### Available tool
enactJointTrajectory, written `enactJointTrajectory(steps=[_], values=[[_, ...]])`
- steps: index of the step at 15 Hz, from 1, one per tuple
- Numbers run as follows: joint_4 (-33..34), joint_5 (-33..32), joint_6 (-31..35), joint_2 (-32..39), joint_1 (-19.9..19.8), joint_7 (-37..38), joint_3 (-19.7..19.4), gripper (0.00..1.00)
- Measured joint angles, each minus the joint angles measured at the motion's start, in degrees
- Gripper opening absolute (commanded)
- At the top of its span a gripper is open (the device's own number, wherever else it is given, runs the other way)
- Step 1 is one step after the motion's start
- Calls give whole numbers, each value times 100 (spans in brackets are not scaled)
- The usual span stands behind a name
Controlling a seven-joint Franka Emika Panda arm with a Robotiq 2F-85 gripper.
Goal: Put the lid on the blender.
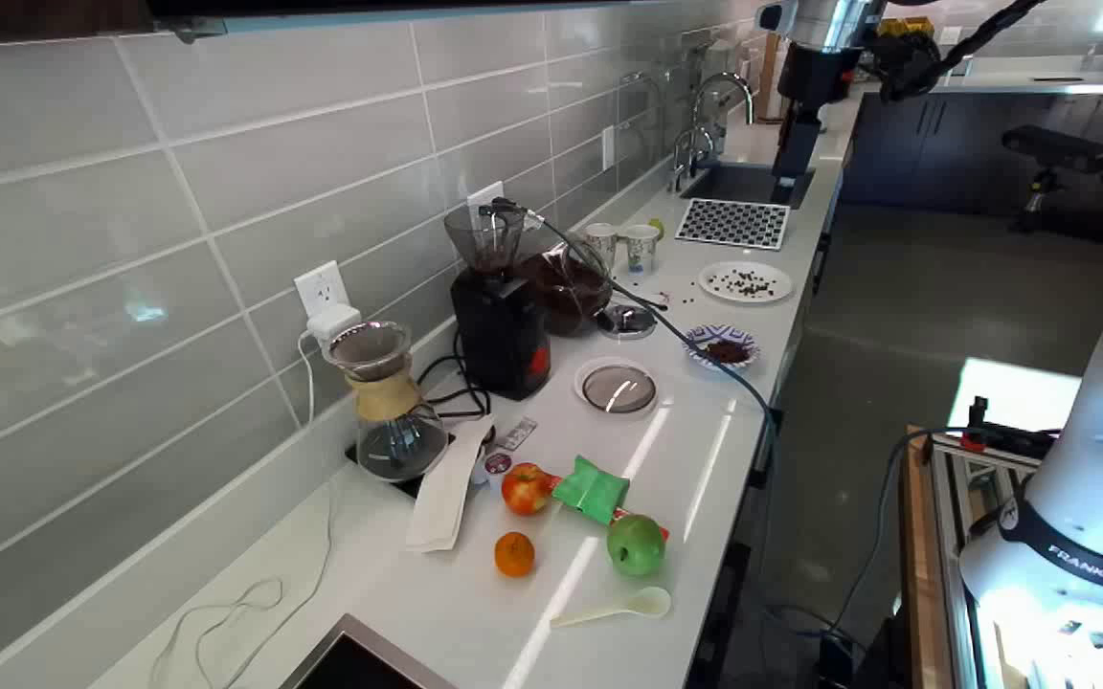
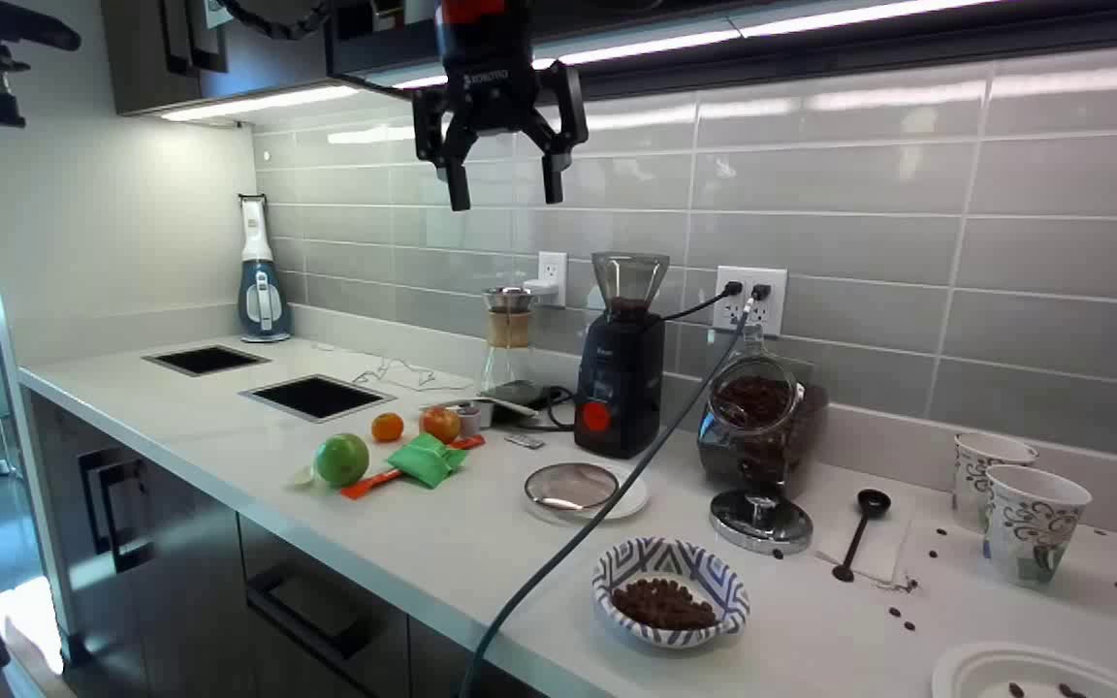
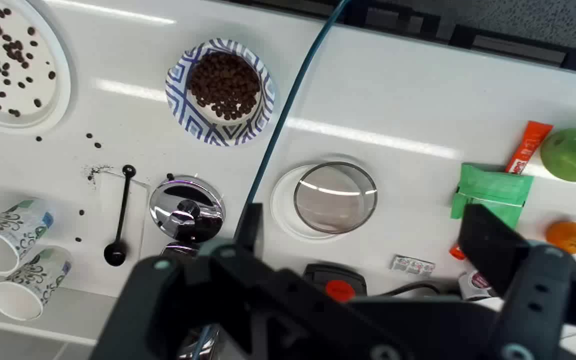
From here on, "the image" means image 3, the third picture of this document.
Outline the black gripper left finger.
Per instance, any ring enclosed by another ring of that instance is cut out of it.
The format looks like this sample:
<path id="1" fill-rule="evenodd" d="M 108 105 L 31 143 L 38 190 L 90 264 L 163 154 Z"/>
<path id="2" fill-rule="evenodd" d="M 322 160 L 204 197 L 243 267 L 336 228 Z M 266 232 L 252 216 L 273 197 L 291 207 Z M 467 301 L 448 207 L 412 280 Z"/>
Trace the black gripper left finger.
<path id="1" fill-rule="evenodd" d="M 177 360 L 194 328 L 222 328 L 248 360 L 395 360 L 375 325 L 252 255 L 262 209 L 243 210 L 231 242 L 189 262 L 138 262 L 91 360 Z"/>

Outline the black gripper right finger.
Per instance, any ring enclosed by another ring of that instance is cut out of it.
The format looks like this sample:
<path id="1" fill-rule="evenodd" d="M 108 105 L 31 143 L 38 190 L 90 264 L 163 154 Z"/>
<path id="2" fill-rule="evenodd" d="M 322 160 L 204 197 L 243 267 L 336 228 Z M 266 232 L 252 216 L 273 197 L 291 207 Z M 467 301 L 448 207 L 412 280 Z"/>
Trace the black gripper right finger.
<path id="1" fill-rule="evenodd" d="M 562 328 L 576 327 L 576 259 L 521 238 L 481 204 L 464 210 L 458 245 L 503 301 L 485 343 L 491 360 L 571 360 Z"/>

